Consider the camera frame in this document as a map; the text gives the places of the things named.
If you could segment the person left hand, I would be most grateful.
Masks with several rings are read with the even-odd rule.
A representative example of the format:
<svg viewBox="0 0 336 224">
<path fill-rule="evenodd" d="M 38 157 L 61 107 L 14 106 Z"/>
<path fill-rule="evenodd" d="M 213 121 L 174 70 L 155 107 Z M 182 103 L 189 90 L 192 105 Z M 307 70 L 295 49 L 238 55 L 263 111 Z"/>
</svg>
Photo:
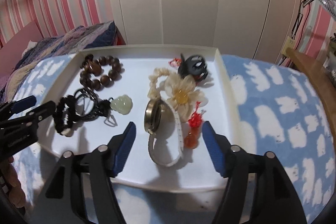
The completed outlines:
<svg viewBox="0 0 336 224">
<path fill-rule="evenodd" d="M 22 189 L 17 172 L 13 167 L 14 157 L 11 156 L 8 159 L 1 162 L 1 172 L 4 175 L 6 181 L 11 185 L 11 191 L 9 192 L 9 200 L 16 207 L 21 208 L 26 204 L 26 195 Z"/>
</svg>

